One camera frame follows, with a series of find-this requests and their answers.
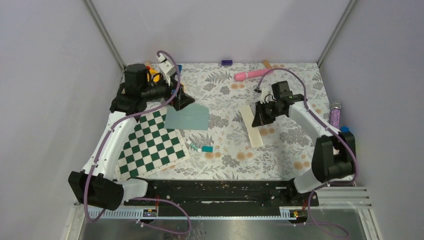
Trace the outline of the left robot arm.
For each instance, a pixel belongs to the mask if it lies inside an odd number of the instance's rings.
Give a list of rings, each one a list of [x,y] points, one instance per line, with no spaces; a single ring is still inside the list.
[[[148,102],[164,100],[163,107],[172,106],[179,111],[195,101],[183,90],[177,64],[165,61],[158,69],[158,73],[152,74],[142,63],[126,67],[101,139],[82,170],[70,173],[68,183],[85,208],[114,211],[122,202],[134,198],[144,206],[154,202],[155,192],[146,180],[131,177],[114,181],[114,175],[125,138],[141,116],[158,110],[157,107],[148,110]]]

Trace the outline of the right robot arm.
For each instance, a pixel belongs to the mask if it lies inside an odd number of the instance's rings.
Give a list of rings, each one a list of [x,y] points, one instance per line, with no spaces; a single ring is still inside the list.
[[[295,121],[311,138],[314,151],[310,170],[291,180],[287,201],[301,205],[308,192],[335,179],[355,173],[355,138],[350,132],[341,132],[328,125],[317,115],[302,94],[294,94],[287,81],[271,85],[271,93],[254,104],[255,113],[251,126],[260,127],[273,123],[277,117],[286,116]]]

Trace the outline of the green white glue stick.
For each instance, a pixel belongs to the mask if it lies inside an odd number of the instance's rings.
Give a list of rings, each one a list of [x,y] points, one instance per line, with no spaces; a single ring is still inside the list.
[[[199,146],[197,146],[195,143],[193,143],[191,140],[187,140],[186,142],[196,152],[200,153],[202,151],[202,149]]]

